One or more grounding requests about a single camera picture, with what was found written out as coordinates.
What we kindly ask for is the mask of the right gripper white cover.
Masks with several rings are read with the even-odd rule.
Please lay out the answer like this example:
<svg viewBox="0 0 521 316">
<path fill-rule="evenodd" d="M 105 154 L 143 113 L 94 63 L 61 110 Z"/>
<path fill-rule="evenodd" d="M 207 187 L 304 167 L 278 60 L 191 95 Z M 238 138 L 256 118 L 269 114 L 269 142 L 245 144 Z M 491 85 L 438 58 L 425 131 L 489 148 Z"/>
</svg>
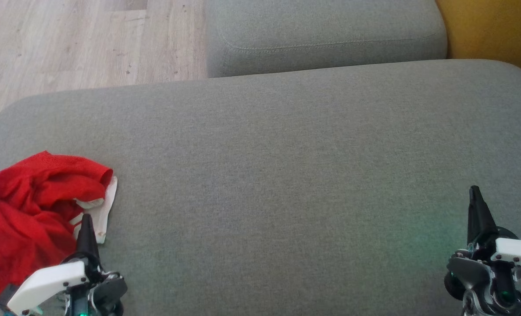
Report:
<svg viewBox="0 0 521 316">
<path fill-rule="evenodd" d="M 479 186 L 469 188 L 467 243 L 449 258 L 444 278 L 461 315 L 521 316 L 521 239 L 499 235 Z"/>
</svg>

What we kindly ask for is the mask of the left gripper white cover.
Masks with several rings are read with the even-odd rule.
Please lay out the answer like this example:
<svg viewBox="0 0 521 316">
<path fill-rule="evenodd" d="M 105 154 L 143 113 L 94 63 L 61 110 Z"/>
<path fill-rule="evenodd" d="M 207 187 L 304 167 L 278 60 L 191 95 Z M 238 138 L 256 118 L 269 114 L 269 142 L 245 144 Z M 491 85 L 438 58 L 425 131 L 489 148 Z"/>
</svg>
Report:
<svg viewBox="0 0 521 316">
<path fill-rule="evenodd" d="M 90 214 L 82 216 L 75 256 L 79 259 L 34 272 L 12 294 L 6 308 L 17 316 L 42 315 L 39 305 L 63 294 L 66 316 L 122 316 L 121 298 L 128 286 L 119 272 L 102 268 Z"/>
</svg>

